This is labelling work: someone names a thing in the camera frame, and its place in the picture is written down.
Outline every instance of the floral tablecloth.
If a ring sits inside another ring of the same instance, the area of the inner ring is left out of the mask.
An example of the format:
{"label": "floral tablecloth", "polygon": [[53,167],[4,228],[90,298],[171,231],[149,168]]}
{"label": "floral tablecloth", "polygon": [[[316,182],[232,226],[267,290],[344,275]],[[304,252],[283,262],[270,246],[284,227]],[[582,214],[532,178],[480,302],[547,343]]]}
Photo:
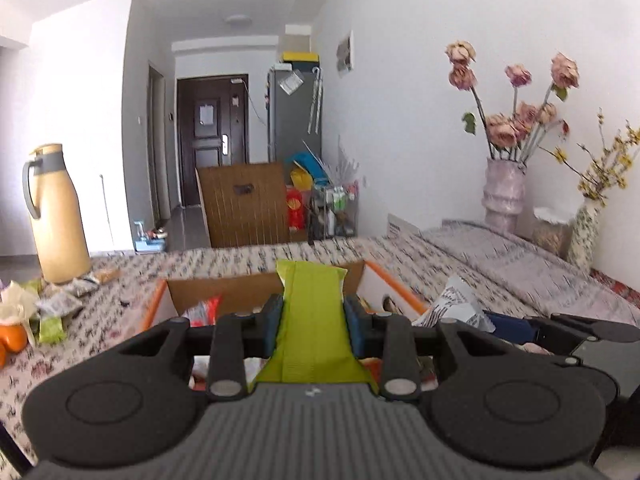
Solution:
{"label": "floral tablecloth", "polygon": [[[29,391],[47,377],[104,351],[133,335],[142,322],[158,280],[236,276],[275,271],[276,260],[309,260],[339,265],[361,259],[377,261],[426,303],[444,290],[448,277],[460,275],[481,304],[494,312],[522,317],[539,312],[504,288],[418,237],[354,238],[307,244],[249,246],[179,253],[114,255],[94,260],[94,269],[117,267],[122,274],[85,300],[74,319],[65,320],[66,341],[27,348],[11,356],[0,371],[0,420],[32,460],[21,410]],[[17,478],[0,455],[0,480]]]}

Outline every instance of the orange fruit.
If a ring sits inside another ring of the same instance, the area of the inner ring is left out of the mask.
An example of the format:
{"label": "orange fruit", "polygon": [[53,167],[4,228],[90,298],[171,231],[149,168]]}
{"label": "orange fruit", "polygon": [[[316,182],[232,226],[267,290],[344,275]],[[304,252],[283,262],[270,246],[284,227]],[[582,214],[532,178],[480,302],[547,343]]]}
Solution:
{"label": "orange fruit", "polygon": [[22,325],[0,325],[0,343],[2,343],[9,352],[17,354],[27,346],[28,342],[27,333]]}

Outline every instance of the green snack package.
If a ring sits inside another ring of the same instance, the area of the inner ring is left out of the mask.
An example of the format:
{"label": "green snack package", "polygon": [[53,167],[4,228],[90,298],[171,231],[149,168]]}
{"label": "green snack package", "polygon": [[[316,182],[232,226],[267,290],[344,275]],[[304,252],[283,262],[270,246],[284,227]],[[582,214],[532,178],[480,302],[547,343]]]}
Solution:
{"label": "green snack package", "polygon": [[40,333],[38,342],[41,344],[60,343],[66,339],[65,330],[62,328],[62,318],[47,317],[40,320]]}
{"label": "green snack package", "polygon": [[342,307],[345,269],[279,260],[284,309],[276,349],[257,382],[369,383],[378,386],[353,356]]}
{"label": "green snack package", "polygon": [[19,283],[22,288],[28,289],[34,294],[38,296],[42,292],[42,280],[40,278],[35,278],[34,280],[29,280],[28,282]]}

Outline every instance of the pink vase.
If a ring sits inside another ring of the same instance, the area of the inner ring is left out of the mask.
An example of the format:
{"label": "pink vase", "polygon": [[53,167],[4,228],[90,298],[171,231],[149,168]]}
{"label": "pink vase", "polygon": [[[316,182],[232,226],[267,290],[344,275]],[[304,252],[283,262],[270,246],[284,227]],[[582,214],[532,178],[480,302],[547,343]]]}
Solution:
{"label": "pink vase", "polygon": [[516,230],[518,215],[524,208],[526,172],[527,168],[519,162],[487,159],[482,198],[487,225],[509,233]]}

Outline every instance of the ceiling light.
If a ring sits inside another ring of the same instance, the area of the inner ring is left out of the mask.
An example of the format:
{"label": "ceiling light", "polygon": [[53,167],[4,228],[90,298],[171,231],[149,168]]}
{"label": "ceiling light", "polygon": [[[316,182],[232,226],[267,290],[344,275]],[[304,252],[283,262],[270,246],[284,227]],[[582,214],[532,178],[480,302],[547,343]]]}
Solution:
{"label": "ceiling light", "polygon": [[225,18],[225,23],[229,25],[249,25],[251,23],[251,18],[249,18],[246,14],[233,14],[228,18]]}

